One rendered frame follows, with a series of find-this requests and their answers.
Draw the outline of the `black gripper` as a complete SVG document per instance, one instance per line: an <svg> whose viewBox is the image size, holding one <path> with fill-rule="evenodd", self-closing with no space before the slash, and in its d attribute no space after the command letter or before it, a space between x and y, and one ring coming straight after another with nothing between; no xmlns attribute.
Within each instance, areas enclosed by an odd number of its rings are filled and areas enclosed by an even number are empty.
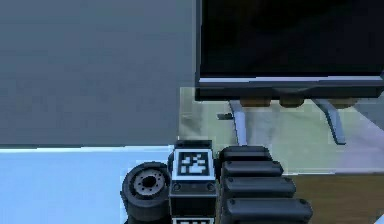
<svg viewBox="0 0 384 224"><path fill-rule="evenodd" d="M144 162L130 170L120 196L128 219L124 224L165 224L169 212L170 175L161 162Z"/></svg>

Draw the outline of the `pale glass-top television stand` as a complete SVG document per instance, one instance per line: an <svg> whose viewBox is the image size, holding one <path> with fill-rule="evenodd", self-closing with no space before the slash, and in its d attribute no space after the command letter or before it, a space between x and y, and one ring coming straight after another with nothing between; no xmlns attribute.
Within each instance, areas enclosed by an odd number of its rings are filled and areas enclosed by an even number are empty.
<svg viewBox="0 0 384 224"><path fill-rule="evenodd" d="M310 224L384 224L384 130L353 107L339 113L344 145L310 100L247 108L247 143L267 147L282 164L312 205Z"/></svg>

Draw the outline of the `black television set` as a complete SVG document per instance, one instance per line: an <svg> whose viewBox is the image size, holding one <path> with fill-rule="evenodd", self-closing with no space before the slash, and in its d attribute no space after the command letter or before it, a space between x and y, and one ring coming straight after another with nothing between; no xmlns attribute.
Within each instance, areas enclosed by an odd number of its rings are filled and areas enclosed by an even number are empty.
<svg viewBox="0 0 384 224"><path fill-rule="evenodd" d="M195 98L226 101L246 144L243 101L310 99L336 144L333 100L384 93L384 0L195 0Z"/></svg>

